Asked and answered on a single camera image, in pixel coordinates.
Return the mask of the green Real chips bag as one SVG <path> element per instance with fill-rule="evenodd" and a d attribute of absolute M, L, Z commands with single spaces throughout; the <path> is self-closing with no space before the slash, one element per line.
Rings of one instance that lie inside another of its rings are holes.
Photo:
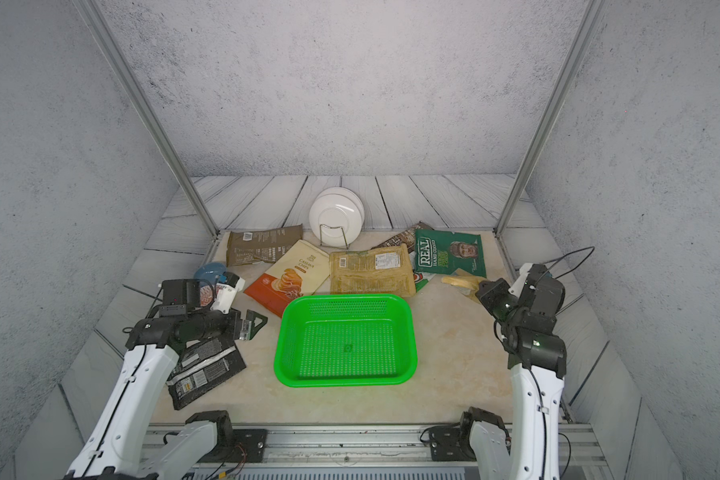
<path fill-rule="evenodd" d="M 476 234 L 421 229 L 415 232 L 415 272 L 451 275 L 461 269 L 485 277 L 482 239 Z"/>

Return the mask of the brown chips bag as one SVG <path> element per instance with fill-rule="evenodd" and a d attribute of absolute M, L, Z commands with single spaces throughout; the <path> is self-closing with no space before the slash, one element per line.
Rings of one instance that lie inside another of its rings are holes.
<path fill-rule="evenodd" d="M 404 245 L 409 253 L 414 252 L 416 248 L 416 232 L 419 230 L 432 230 L 432 227 L 424 222 L 409 227 L 408 229 L 395 234 L 380 244 L 374 246 L 376 248 L 387 248 Z"/>

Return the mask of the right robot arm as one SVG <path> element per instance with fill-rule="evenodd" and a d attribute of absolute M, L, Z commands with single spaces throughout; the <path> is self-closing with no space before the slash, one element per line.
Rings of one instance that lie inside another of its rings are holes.
<path fill-rule="evenodd" d="M 554 333 L 565 287 L 543 264 L 524 264 L 513 284 L 483 281 L 476 298 L 494 319 L 508 354 L 515 414 L 508 431 L 499 417 L 472 408 L 462 430 L 481 479 L 559 479 L 559 413 L 567 350 Z"/>

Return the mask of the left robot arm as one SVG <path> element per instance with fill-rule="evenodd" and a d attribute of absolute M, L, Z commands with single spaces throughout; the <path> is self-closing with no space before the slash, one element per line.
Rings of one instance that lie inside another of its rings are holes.
<path fill-rule="evenodd" d="M 142 446 L 160 392 L 194 341 L 232 331 L 239 311 L 201 309 L 149 316 L 131 330 L 119 378 L 88 441 L 65 474 L 68 479 L 182 479 L 198 463 L 217 466 L 219 479 L 264 459 L 264 429 L 233 429 L 227 412 L 200 412 L 149 459 Z"/>

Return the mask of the tan kraft chips bag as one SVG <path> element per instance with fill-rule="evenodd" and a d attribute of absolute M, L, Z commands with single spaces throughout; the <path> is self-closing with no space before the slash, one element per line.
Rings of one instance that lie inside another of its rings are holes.
<path fill-rule="evenodd" d="M 405 245 L 330 254 L 331 294 L 416 294 L 415 279 Z"/>

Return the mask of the kettle cooked chips bag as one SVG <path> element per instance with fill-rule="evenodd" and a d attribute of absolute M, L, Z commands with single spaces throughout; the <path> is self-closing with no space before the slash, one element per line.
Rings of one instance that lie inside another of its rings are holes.
<path fill-rule="evenodd" d="M 479 303 L 477 292 L 485 277 L 472 275 L 463 269 L 457 269 L 451 275 L 443 276 L 441 282 L 457 288 L 465 297 Z"/>

